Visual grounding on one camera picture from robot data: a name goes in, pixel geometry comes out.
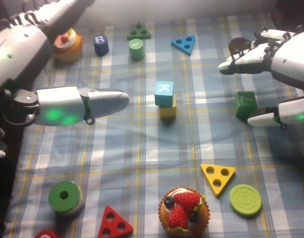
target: yellow cube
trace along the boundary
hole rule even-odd
[[[173,106],[168,108],[158,107],[160,110],[160,118],[175,118],[176,117],[176,98],[173,96]]]

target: blue triangle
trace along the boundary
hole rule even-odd
[[[195,43],[195,35],[174,39],[171,45],[190,56],[193,43]]]

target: green triangle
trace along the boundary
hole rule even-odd
[[[135,28],[133,28],[127,35],[128,40],[133,39],[151,39],[151,33],[145,28],[145,24],[137,22]]]

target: red triangle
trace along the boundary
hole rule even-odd
[[[133,227],[110,206],[106,206],[98,238],[123,238],[132,233]]]

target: green cube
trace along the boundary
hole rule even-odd
[[[238,92],[235,97],[236,116],[247,120],[256,108],[256,99],[254,92]]]

